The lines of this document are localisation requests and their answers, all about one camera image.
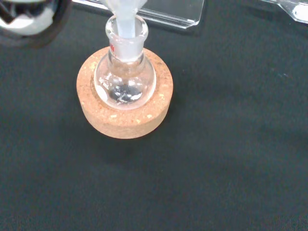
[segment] round-bottom flask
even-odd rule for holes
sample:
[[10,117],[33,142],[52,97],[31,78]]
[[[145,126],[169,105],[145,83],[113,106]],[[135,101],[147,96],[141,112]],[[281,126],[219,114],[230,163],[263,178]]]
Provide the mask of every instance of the round-bottom flask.
[[116,17],[106,24],[110,50],[94,71],[94,86],[98,96],[108,106],[118,110],[132,110],[143,106],[156,87],[154,67],[143,54],[148,36],[146,22],[135,20],[136,37],[121,38],[117,33]]

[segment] cork stand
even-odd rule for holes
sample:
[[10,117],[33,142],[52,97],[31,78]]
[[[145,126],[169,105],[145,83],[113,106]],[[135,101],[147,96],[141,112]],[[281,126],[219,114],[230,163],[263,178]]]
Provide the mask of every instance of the cork stand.
[[119,111],[107,106],[97,95],[94,85],[94,70],[109,47],[91,55],[82,65],[77,77],[77,93],[83,113],[89,123],[99,132],[113,138],[133,139],[155,130],[164,120],[173,92],[171,73],[153,52],[144,49],[156,71],[156,89],[151,99],[142,107]]

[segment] clear plastic stand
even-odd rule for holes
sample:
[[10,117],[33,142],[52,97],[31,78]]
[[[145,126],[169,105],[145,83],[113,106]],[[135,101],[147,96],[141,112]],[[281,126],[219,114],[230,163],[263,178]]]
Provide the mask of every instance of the clear plastic stand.
[[308,0],[262,0],[279,5],[295,21],[308,23]]
[[[73,0],[76,4],[108,10],[99,0]],[[148,0],[139,10],[143,19],[187,29],[199,24],[205,0]]]

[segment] glass apparatus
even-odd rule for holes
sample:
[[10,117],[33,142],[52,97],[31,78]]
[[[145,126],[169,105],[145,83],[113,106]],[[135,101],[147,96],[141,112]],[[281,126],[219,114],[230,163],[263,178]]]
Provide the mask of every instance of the glass apparatus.
[[308,23],[308,0],[262,0],[279,5],[295,21]]
[[139,16],[112,16],[106,24],[109,52],[94,71],[98,96],[108,106],[132,110],[144,105],[153,95],[156,74],[143,53],[148,26]]
[[[73,0],[75,4],[105,11],[103,0]],[[148,0],[139,10],[143,19],[181,29],[199,24],[205,0]]]

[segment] red label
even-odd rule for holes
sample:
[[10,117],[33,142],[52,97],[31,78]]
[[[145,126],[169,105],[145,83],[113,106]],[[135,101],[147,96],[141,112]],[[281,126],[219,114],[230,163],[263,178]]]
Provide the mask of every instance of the red label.
[[112,44],[110,44],[110,49],[113,53],[115,52],[115,47]]

